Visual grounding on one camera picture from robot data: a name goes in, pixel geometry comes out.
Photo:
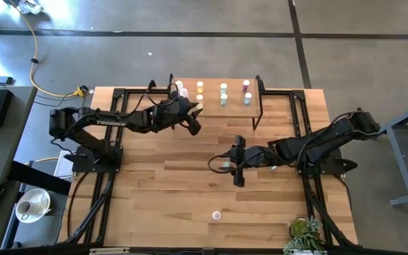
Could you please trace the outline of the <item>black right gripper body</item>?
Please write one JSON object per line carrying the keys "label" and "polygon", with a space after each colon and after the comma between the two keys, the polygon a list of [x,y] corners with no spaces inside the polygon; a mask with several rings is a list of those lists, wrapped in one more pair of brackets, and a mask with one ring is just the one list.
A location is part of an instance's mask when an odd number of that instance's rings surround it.
{"label": "black right gripper body", "polygon": [[268,147],[254,146],[246,149],[245,160],[249,167],[273,166],[272,151]]}

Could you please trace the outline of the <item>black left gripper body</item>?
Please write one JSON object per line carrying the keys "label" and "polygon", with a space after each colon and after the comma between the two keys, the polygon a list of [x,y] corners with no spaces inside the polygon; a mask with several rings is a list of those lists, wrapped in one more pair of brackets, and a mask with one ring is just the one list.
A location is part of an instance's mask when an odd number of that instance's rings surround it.
{"label": "black left gripper body", "polygon": [[185,121],[189,110],[190,105],[188,103],[179,101],[175,101],[169,106],[157,107],[153,115],[153,131],[159,132]]}

